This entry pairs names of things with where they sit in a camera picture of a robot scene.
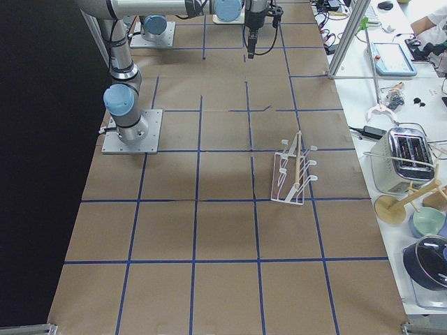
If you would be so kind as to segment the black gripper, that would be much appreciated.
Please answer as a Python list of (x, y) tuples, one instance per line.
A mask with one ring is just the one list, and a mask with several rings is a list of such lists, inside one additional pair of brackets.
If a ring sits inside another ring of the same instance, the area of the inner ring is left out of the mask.
[(267, 0), (246, 0), (244, 2), (244, 25), (249, 28), (247, 37), (247, 54), (249, 59), (253, 59), (256, 55), (257, 29), (264, 25), (267, 14)]

